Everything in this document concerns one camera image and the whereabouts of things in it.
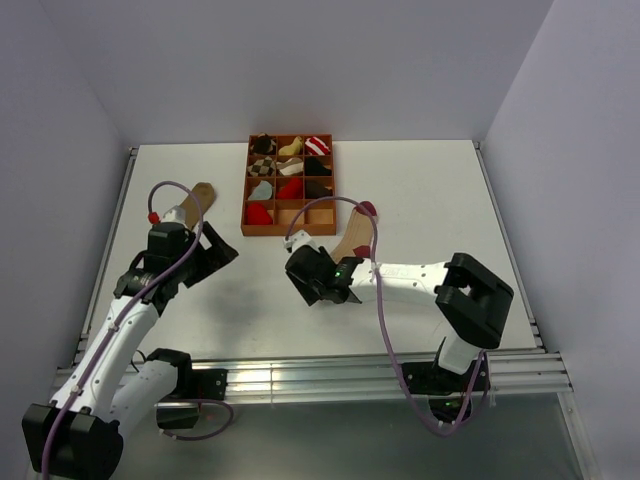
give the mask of striped fabric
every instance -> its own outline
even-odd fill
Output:
[[[314,155],[329,155],[329,147],[318,137],[309,137],[304,144],[307,150]]]
[[[278,173],[280,175],[289,177],[291,175],[298,175],[302,173],[304,164],[301,158],[293,157],[286,162],[278,162],[276,167],[278,168]]]

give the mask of black fabric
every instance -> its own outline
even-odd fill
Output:
[[[251,151],[258,155],[271,155],[276,153],[276,141],[266,133],[261,133],[253,142]]]
[[[322,165],[316,157],[307,157],[304,159],[304,174],[309,177],[329,177],[331,170]]]
[[[331,196],[331,190],[320,185],[318,182],[314,182],[313,180],[305,181],[304,188],[306,198],[322,198]]]

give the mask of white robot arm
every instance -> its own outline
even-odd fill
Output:
[[[168,395],[198,398],[201,385],[191,357],[167,349],[151,353],[140,372],[117,391],[140,342],[179,285],[195,285],[238,255],[207,222],[200,226],[211,244],[205,250],[185,226],[181,210],[174,207],[151,228],[147,249],[119,278],[105,322],[71,377],[48,405],[32,404],[25,413],[22,428],[35,471],[42,471],[46,462],[55,475],[109,478],[129,434],[154,404]],[[132,303],[134,298],[140,300]],[[45,459],[50,435],[54,444]]]
[[[289,237],[285,248],[291,253],[287,275],[307,304],[376,299],[371,260],[346,257],[336,265],[305,231]],[[436,378],[439,370],[462,378],[481,350],[500,345],[513,290],[470,255],[456,253],[449,262],[431,265],[378,263],[377,268],[385,301],[435,303],[452,327],[436,358],[434,392],[442,389]]]

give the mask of wooden tray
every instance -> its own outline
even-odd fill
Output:
[[[309,137],[319,137],[323,142],[325,142],[330,149],[329,155],[312,155],[311,152],[308,152],[306,147],[304,151],[300,155],[293,155],[293,157],[299,157],[304,159],[306,157],[316,157],[320,163],[322,163],[326,168],[331,170],[331,175],[326,177],[313,177],[306,175],[306,172],[302,174],[296,175],[302,179],[303,185],[306,184],[306,180],[313,180],[324,187],[328,188],[336,195],[336,185],[335,185],[335,164],[333,161],[333,142],[331,135],[326,134],[308,134],[308,135],[272,135],[272,138],[276,139],[277,147],[276,154],[274,155],[253,155],[251,153],[251,145],[258,138],[257,135],[251,135],[249,137],[249,144],[247,146],[247,161],[246,166],[249,167],[253,165],[253,163],[261,158],[271,157],[276,162],[286,161],[288,158],[292,156],[281,156],[278,155],[277,152],[280,148],[285,145],[290,145],[296,137],[302,137],[303,143]],[[311,199],[306,197],[306,189],[303,190],[303,198],[300,200],[277,200],[275,199],[275,193],[283,188],[287,183],[291,181],[293,176],[282,176],[279,175],[277,170],[271,176],[260,176],[260,177],[252,177],[247,172],[245,168],[244,171],[244,195],[242,201],[242,219],[241,219],[241,229],[242,234],[248,237],[252,236],[284,236],[287,233],[287,229],[289,228],[289,223],[293,220],[295,214],[307,203],[311,201]],[[253,192],[253,190],[260,184],[261,181],[267,181],[274,187],[274,194],[271,200],[248,200],[249,195]],[[247,225],[246,223],[246,211],[247,206],[251,203],[260,203],[262,204],[271,218],[273,219],[273,225]],[[336,234],[336,204],[333,200],[327,200],[325,202],[320,203],[319,205],[315,205],[307,210],[304,215],[301,215],[296,225],[294,226],[293,232],[296,232],[300,229],[304,229],[309,235],[335,235]]]

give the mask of white table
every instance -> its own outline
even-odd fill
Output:
[[[146,245],[147,195],[159,181],[213,184],[216,200],[205,215],[240,256],[169,303],[141,349],[189,352],[194,359],[267,359],[384,352],[373,304],[316,304],[309,308],[284,274],[287,252],[277,237],[240,231],[246,144],[154,145],[139,149],[103,281],[91,317],[97,333],[116,280]],[[433,263],[462,251],[475,256],[516,295],[501,349],[536,344],[485,179],[470,141],[336,142],[336,190],[369,200],[379,214],[378,259]],[[171,187],[156,195],[162,213],[184,195]],[[351,207],[338,205],[338,236],[318,237],[330,251]],[[435,308],[386,306],[398,352],[433,352],[446,331]]]

